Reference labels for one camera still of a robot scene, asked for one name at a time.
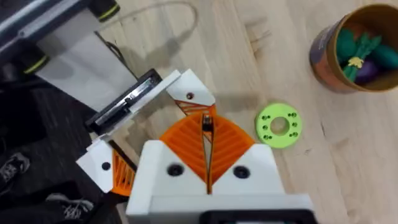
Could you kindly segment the finger of the white orange left gripper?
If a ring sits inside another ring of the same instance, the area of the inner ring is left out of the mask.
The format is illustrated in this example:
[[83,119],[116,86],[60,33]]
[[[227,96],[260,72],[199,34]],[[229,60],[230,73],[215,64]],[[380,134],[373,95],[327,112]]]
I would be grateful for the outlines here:
[[192,69],[174,70],[166,77],[166,91],[185,116],[201,113],[216,114],[216,100],[211,91]]
[[114,141],[93,141],[76,163],[102,192],[130,196],[136,165]]

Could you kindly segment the white orange right gripper left finger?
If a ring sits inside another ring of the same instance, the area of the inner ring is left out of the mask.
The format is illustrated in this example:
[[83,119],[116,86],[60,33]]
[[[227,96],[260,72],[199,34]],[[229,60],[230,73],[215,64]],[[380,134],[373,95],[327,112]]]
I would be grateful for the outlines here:
[[187,116],[144,144],[132,199],[208,196],[202,120],[201,113]]

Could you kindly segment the white orange right gripper right finger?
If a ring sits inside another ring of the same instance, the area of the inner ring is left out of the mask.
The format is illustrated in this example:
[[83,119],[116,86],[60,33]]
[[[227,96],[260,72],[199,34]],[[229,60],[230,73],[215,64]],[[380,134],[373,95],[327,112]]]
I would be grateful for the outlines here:
[[213,118],[208,187],[213,195],[285,193],[271,148],[221,116]]

